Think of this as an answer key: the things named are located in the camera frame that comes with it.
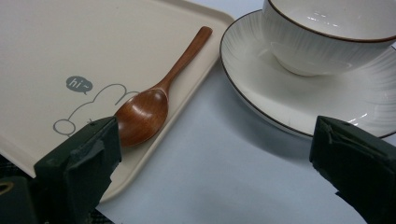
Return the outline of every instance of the saucer rim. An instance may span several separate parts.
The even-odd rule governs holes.
[[[229,70],[227,70],[227,66],[225,65],[225,62],[224,62],[224,59],[223,59],[223,54],[222,54],[222,52],[223,52],[223,50],[222,50],[223,49],[223,42],[224,42],[224,39],[225,39],[226,35],[228,34],[229,30],[232,29],[235,26],[236,23],[238,23],[239,21],[241,21],[245,17],[249,17],[249,16],[252,16],[253,14],[257,14],[257,13],[260,13],[260,12],[262,12],[262,9],[255,10],[255,11],[249,12],[249,13],[241,16],[240,18],[236,19],[232,24],[230,24],[230,26],[225,30],[225,32],[223,33],[223,35],[221,37],[220,44],[219,44],[219,58],[220,58],[220,61],[221,61],[221,66],[223,67],[223,70],[225,72],[226,77],[228,78],[228,80],[232,84],[233,89],[236,91],[236,93],[239,96],[239,98],[241,98],[243,100],[243,102],[247,105],[247,107],[249,107],[251,110],[253,110],[262,119],[266,120],[267,122],[269,122],[270,124],[276,126],[278,129],[280,129],[282,131],[285,131],[287,133],[291,133],[291,134],[296,135],[296,136],[300,136],[302,138],[312,139],[313,136],[314,136],[313,133],[312,134],[311,133],[306,133],[306,132],[300,131],[298,129],[292,128],[289,125],[287,125],[287,124],[285,124],[285,123],[273,118],[269,114],[265,113],[262,109],[258,108],[255,104],[253,104],[249,100],[249,98],[244,93],[242,93],[241,90],[237,87],[237,85],[235,84],[234,80],[231,78]],[[382,139],[382,138],[389,137],[389,136],[391,136],[393,134],[396,134],[396,129],[394,131],[391,131],[391,132],[386,133],[386,134],[379,135],[377,137]]]

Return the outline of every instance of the printed illustration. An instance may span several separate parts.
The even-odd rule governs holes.
[[[71,91],[83,92],[92,90],[92,83],[84,77],[70,77],[66,87]],[[53,131],[70,137],[77,130],[94,120],[112,116],[118,108],[137,91],[127,91],[122,84],[110,84],[102,88],[91,101],[79,105],[68,118],[58,119],[53,123]]]

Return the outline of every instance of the spoon handle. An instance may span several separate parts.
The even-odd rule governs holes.
[[[166,94],[168,94],[173,79],[192,61],[192,59],[195,58],[211,35],[211,28],[207,26],[201,27],[184,53],[180,56],[171,70],[169,70],[168,74],[166,74],[166,76],[151,89],[162,89]]]

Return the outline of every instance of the white saucer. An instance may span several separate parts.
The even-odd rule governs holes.
[[[277,127],[312,137],[318,115],[350,122],[377,136],[396,132],[396,50],[341,76],[300,77],[284,69],[262,35],[262,11],[224,33],[220,57],[245,102]]]

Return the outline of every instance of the brown rim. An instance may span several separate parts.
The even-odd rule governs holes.
[[[288,16],[286,16],[285,14],[283,14],[279,9],[276,8],[276,6],[274,6],[274,3],[272,2],[272,0],[268,0],[268,3],[270,4],[270,6],[283,18],[285,18],[287,21],[290,21],[291,23],[318,35],[323,35],[323,36],[327,36],[331,39],[338,39],[338,40],[344,40],[344,41],[348,41],[348,42],[358,42],[358,43],[381,43],[381,42],[388,42],[391,40],[396,40],[396,35],[390,36],[390,37],[386,37],[386,38],[380,38],[380,39],[355,39],[355,38],[347,38],[347,37],[341,37],[338,35],[329,35],[329,34],[325,34],[322,33],[320,31],[316,31],[313,30],[309,27],[306,27],[300,23],[298,23],[297,21],[292,20],[291,18],[289,18]]]

